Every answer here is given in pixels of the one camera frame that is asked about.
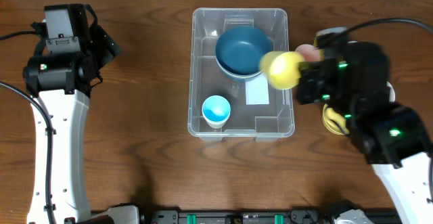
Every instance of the plastic bin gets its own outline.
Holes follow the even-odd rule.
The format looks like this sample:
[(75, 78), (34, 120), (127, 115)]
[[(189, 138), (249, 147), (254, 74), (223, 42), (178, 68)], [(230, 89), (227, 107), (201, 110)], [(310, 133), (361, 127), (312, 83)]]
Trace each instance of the plastic bin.
[[(273, 43), (274, 51), (288, 50), (287, 13), (282, 9), (197, 9), (192, 24), (188, 131), (213, 141), (224, 137), (272, 141), (291, 136), (295, 124), (290, 89), (280, 91), (267, 85), (269, 104), (247, 105), (246, 83), (230, 79), (219, 68), (215, 46), (218, 38), (234, 26), (259, 28)], [(211, 128), (202, 115), (202, 104), (211, 95), (221, 95), (231, 105), (230, 118), (221, 129)]]

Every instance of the white cup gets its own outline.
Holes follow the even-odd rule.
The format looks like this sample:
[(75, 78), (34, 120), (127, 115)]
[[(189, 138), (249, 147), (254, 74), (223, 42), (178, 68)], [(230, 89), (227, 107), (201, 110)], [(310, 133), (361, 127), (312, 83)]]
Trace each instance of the white cup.
[(213, 129), (220, 129), (230, 117), (230, 103), (224, 97), (213, 95), (207, 98), (202, 105), (204, 120)]

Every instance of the wood grain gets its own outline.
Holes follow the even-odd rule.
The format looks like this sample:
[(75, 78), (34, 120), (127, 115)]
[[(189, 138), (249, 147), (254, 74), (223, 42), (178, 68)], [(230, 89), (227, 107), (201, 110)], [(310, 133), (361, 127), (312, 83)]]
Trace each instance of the wood grain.
[[(187, 131), (191, 17), (198, 7), (281, 7), (290, 49), (318, 30), (404, 16), (433, 24), (433, 0), (0, 0), (0, 35), (29, 30), (45, 5), (90, 3), (123, 54), (102, 69), (85, 132), (87, 196), (93, 210), (135, 201), (149, 209), (285, 209), (349, 199), (393, 207), (363, 156), (329, 133), (315, 105), (295, 103), (296, 132), (272, 143), (203, 142)], [(356, 32), (392, 59), (396, 98), (415, 108), (432, 136), (432, 36), (390, 24)], [(22, 68), (37, 42), (0, 43), (0, 79), (24, 89)], [(34, 181), (30, 106), (0, 89), (0, 222), (25, 223)]]

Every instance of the yellow object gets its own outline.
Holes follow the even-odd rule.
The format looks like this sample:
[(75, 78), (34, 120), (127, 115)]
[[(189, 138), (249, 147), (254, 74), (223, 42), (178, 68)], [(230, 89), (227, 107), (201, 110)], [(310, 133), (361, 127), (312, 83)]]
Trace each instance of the yellow object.
[(300, 62), (304, 62), (304, 57), (298, 52), (271, 51), (262, 57), (260, 70), (274, 88), (291, 89), (298, 85)]
[(336, 123), (338, 123), (340, 127), (343, 129), (343, 131), (346, 134), (349, 134), (349, 131), (346, 128), (346, 119), (340, 114), (338, 114), (337, 112), (334, 112), (332, 108), (327, 109), (327, 104), (325, 104), (322, 113), (322, 121), (323, 124), (325, 125), (325, 128), (329, 130), (331, 133), (335, 133), (336, 135), (343, 135), (341, 130), (331, 120), (334, 120)]

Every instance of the green light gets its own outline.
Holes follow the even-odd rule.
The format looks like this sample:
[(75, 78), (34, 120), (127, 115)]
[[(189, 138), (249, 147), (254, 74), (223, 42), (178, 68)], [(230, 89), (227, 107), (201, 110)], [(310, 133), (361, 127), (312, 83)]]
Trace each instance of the green light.
[(400, 134), (401, 134), (401, 132), (398, 129), (391, 129), (390, 130), (391, 137), (396, 137), (396, 136), (399, 136)]

